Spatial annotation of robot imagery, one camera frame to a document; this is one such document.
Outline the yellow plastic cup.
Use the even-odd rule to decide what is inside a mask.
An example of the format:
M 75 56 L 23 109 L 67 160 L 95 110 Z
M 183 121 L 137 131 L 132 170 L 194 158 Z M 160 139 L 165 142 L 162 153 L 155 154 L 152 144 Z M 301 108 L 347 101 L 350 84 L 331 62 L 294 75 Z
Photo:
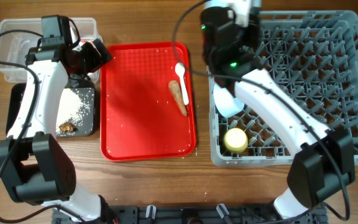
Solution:
M 248 146 L 248 137 L 242 129 L 232 128 L 225 133 L 223 143 L 229 152 L 241 153 Z

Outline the brown carrot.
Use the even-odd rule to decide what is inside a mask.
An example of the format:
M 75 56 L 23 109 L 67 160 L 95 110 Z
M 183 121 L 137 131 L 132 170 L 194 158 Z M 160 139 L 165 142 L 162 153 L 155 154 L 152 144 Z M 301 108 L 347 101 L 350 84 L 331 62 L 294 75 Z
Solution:
M 187 113 L 187 110 L 186 110 L 186 107 L 185 107 L 185 104 L 183 101 L 181 89 L 180 89 L 178 82 L 176 80 L 172 80 L 168 83 L 168 87 L 170 89 L 172 96 L 174 97 L 175 102 L 177 103 L 177 106 L 178 106 L 181 114 L 183 116 L 188 116 L 188 113 Z

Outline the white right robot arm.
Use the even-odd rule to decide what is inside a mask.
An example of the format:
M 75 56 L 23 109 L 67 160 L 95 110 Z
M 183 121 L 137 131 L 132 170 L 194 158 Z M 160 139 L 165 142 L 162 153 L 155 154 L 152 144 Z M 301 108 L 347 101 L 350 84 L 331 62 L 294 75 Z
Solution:
M 346 130 L 333 131 L 305 112 L 252 55 L 258 46 L 259 9 L 253 1 L 205 1 L 203 58 L 219 112 L 230 117 L 249 106 L 289 150 L 288 187 L 273 201 L 277 214 L 289 221 L 337 192 L 348 199 L 346 187 L 356 178 L 353 143 Z

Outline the white plastic spoon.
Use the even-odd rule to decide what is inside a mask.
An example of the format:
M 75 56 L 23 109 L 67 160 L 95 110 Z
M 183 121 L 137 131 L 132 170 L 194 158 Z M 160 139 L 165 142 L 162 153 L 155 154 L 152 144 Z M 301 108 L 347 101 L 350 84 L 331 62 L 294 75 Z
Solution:
M 184 105 L 187 106 L 189 104 L 189 97 L 188 97 L 188 92 L 186 90 L 186 84 L 185 84 L 185 72 L 186 72 L 186 69 L 185 69 L 184 65 L 181 62 L 178 62 L 175 65 L 175 73 L 177 74 L 177 76 L 180 79 L 180 87 L 181 87 L 181 94 L 182 94 L 183 102 L 184 102 Z

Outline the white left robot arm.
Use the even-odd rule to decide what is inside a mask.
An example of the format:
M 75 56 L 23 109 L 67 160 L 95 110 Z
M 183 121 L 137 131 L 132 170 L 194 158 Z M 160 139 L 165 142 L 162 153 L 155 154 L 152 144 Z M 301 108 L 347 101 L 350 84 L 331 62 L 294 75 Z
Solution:
M 90 80 L 90 73 L 111 60 L 96 39 L 82 42 L 73 19 L 44 16 L 37 45 L 22 68 L 27 83 L 16 119 L 0 141 L 0 183 L 11 200 L 54 209 L 77 223 L 118 223 L 105 199 L 76 180 L 75 166 L 56 139 L 61 95 L 69 81 Z M 0 222 L 6 219 L 0 216 Z

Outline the small light blue bowl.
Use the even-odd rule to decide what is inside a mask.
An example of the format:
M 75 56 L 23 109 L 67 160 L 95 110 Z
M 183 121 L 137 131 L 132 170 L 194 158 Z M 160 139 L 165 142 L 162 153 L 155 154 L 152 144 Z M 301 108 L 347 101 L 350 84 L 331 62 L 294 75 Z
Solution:
M 213 98 L 218 112 L 225 118 L 230 118 L 244 109 L 244 103 L 232 96 L 226 89 L 221 88 L 217 83 L 214 84 Z

